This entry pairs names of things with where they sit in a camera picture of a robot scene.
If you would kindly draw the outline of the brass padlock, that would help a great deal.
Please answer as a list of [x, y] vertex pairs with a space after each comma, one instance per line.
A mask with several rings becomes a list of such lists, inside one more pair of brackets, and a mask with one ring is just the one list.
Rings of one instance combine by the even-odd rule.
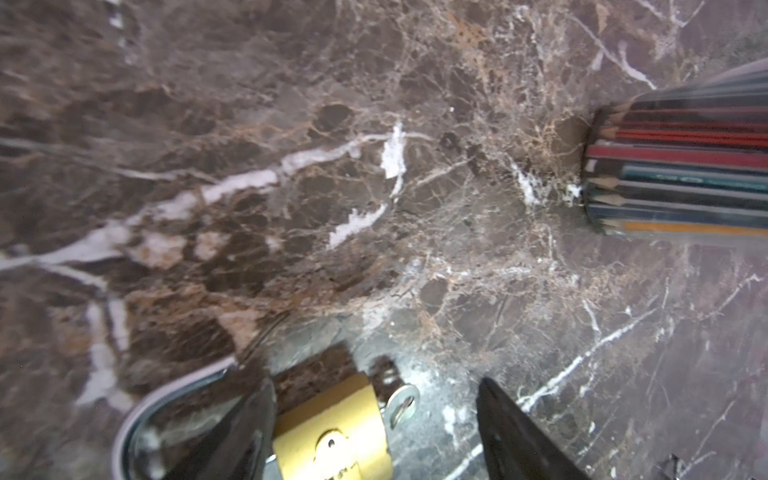
[[265, 478], [390, 479], [387, 427], [364, 373], [278, 414]]

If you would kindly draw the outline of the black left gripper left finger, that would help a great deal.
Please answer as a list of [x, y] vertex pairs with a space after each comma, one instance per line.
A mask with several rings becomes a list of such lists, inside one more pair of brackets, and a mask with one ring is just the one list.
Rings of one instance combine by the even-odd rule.
[[167, 479], [261, 479], [277, 418], [273, 381], [244, 395], [165, 475]]

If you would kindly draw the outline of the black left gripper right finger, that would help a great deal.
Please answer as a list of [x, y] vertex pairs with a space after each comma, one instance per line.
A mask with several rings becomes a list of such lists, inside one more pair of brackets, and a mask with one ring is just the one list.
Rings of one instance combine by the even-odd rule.
[[480, 381], [476, 405], [491, 479], [588, 479], [493, 379]]

